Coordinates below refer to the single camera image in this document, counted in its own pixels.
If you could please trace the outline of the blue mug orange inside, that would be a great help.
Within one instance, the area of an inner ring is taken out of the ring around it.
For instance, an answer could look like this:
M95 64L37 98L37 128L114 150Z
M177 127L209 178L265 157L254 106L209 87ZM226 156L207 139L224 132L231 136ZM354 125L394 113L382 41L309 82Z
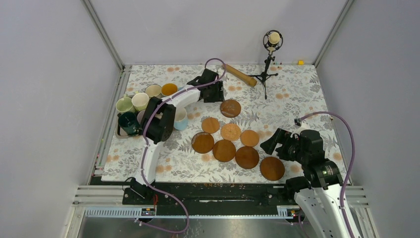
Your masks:
M161 87L161 94L164 97L171 96L175 94L177 91L178 91L178 87L176 84L173 84L173 83L167 83Z

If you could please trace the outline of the dark scuffed brown coaster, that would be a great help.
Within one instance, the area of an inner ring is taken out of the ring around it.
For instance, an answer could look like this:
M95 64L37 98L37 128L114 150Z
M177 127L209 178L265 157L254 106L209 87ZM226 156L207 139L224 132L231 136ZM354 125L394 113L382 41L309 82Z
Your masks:
M238 101L233 99L225 100L220 105L220 112L227 118L237 117L241 112L241 105Z

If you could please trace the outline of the light blue mug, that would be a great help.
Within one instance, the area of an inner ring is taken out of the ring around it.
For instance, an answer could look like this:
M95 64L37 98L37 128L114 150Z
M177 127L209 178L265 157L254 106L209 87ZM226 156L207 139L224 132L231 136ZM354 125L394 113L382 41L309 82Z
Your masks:
M175 118L174 118L174 128L176 130L182 131L188 127L188 117L187 111L185 108L176 108Z

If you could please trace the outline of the woven rattan coaster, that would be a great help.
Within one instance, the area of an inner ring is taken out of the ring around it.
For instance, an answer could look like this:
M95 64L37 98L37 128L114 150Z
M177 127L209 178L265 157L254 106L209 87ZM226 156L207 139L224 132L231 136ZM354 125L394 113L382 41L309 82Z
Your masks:
M220 129L220 135L225 140L236 141L241 136L241 129L234 123L228 123Z

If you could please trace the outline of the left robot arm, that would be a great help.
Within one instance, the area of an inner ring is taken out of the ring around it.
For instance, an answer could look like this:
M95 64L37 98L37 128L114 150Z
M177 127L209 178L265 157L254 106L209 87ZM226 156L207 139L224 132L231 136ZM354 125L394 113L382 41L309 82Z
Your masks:
M224 101L221 76L207 68L202 75L189 81L174 94L150 99L140 123L143 137L141 160L129 187L126 188L126 191L134 193L139 202L147 204L155 196L157 190L152 188L152 182L156 178L155 168L160 150L173 132L176 110L200 100L205 103Z

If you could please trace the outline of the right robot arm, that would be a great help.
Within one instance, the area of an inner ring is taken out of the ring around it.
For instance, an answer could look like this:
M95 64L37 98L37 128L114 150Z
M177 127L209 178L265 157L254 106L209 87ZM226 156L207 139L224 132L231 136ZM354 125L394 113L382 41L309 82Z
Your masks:
M360 238L345 195L345 182L337 165L325 157L318 131L298 128L294 132L277 129L260 144L269 155L297 162L304 175L288 179L284 198L298 204L319 238Z

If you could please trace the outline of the light cork coaster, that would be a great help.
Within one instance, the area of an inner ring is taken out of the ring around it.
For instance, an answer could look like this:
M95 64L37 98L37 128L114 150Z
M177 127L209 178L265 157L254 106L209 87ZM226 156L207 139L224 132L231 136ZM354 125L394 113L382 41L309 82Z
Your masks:
M255 147L260 141L259 134L253 130L244 130L241 133L240 140L244 146Z
M220 129L220 123L216 118L206 118L202 121L202 130L206 133L216 133Z

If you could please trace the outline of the dark green mug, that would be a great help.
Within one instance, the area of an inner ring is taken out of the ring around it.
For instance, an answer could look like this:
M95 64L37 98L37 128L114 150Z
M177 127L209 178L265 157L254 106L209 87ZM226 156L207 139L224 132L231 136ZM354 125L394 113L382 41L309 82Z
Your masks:
M118 125L127 135L139 135L141 133L141 126L137 120L137 114L134 112L125 112L118 117Z

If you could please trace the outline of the glossy brown coaster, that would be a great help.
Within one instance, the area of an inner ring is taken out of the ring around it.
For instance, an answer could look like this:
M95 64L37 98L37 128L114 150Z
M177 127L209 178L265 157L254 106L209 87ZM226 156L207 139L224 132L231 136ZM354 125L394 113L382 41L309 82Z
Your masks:
M213 149L214 138L207 132L199 132L193 136L191 145L195 152L205 154Z

